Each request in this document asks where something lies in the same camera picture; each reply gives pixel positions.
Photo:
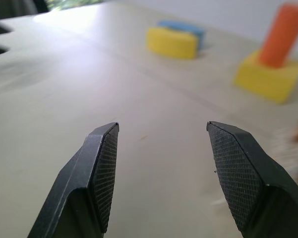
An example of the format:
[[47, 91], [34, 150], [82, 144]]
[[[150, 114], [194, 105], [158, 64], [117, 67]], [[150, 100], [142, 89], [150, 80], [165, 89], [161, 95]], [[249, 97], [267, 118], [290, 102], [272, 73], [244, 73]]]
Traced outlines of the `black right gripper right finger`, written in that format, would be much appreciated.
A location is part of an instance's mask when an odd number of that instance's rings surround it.
[[236, 126], [209, 121], [220, 186], [244, 238], [298, 238], [298, 185]]

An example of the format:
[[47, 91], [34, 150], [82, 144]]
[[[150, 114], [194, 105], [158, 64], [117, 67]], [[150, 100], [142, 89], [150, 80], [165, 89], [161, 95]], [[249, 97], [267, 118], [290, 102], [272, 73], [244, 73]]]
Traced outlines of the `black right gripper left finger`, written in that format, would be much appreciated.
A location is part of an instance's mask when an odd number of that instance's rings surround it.
[[30, 238], [102, 238], [115, 186], [119, 124], [94, 129], [60, 170]]

